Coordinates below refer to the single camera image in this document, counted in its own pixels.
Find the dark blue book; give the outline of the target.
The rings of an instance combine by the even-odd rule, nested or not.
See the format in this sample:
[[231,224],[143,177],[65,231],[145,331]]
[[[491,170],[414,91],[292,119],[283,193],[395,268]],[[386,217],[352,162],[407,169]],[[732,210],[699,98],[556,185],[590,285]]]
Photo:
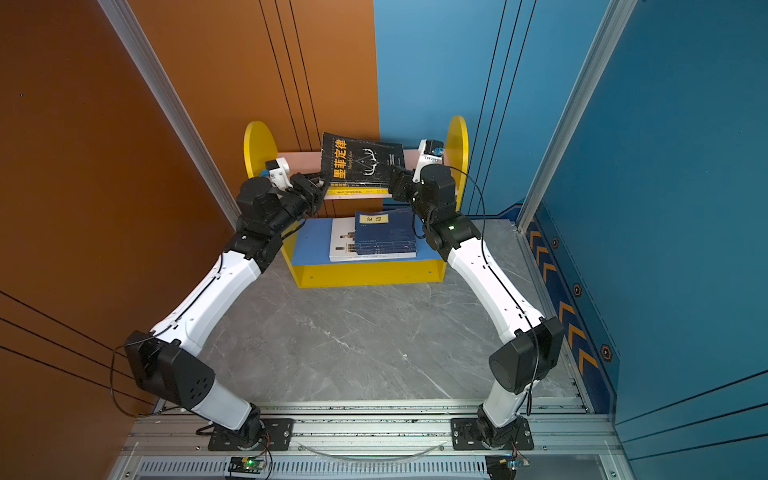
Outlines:
[[357,212],[355,216],[356,244],[415,244],[413,213],[409,209],[383,212]]
[[385,260],[407,260],[417,256],[416,252],[403,253],[377,253],[377,254],[359,254],[356,253],[353,258],[360,261],[385,261]]
[[355,251],[358,255],[400,255],[400,254],[415,254],[415,244],[393,244],[393,245],[379,245],[379,244],[356,244]]

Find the yellow book with cartoon man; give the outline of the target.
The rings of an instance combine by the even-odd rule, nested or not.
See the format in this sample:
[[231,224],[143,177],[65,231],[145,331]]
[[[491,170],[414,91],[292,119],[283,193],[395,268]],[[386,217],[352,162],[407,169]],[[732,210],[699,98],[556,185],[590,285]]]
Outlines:
[[381,186],[365,185],[331,185],[327,196],[389,196],[388,188]]

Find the white book with brown bars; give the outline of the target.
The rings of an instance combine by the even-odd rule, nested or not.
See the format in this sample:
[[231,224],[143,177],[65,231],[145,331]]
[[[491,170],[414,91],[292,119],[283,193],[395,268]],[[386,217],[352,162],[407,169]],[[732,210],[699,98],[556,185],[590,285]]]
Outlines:
[[353,258],[355,251],[355,219],[335,218],[332,220],[329,260],[332,263],[362,262]]

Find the dark book underneath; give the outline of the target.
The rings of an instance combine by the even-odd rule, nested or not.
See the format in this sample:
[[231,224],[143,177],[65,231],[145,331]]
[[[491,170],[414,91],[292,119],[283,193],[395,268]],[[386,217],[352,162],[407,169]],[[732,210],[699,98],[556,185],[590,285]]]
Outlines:
[[384,188],[394,167],[406,167],[399,143],[323,133],[321,172],[333,187]]

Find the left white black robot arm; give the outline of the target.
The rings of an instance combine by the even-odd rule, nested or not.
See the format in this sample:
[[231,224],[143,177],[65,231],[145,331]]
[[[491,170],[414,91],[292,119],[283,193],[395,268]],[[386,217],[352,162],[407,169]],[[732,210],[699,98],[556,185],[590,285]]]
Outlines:
[[260,431],[260,411],[229,390],[199,359],[209,335],[244,290],[271,265],[300,220],[316,214],[329,183],[320,173],[246,180],[241,214],[206,277],[149,332],[133,332],[122,348],[137,386],[241,437]]

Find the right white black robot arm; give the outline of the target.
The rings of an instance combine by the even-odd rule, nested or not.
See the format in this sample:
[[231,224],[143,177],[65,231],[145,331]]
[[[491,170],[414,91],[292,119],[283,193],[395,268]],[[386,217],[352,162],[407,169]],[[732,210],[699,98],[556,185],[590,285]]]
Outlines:
[[494,384],[478,413],[496,433],[523,413],[534,387],[557,366],[564,328],[523,296],[492,257],[484,230],[457,210],[454,172],[441,164],[419,172],[393,167],[388,190],[422,221],[428,245],[468,284],[502,342],[489,357]]

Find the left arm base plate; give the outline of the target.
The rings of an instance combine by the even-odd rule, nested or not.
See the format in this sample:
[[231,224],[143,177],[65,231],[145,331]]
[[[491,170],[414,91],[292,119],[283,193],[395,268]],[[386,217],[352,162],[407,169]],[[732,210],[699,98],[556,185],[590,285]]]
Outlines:
[[294,430],[292,418],[259,418],[247,420],[239,430],[214,424],[207,449],[209,451],[282,452],[289,449]]

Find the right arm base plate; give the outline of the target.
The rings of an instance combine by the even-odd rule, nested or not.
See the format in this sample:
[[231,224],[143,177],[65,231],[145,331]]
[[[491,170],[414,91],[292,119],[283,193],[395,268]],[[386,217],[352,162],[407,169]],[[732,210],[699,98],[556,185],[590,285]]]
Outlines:
[[528,420],[522,416],[504,427],[496,427],[485,418],[452,418],[450,429],[453,448],[458,451],[531,451],[535,448]]

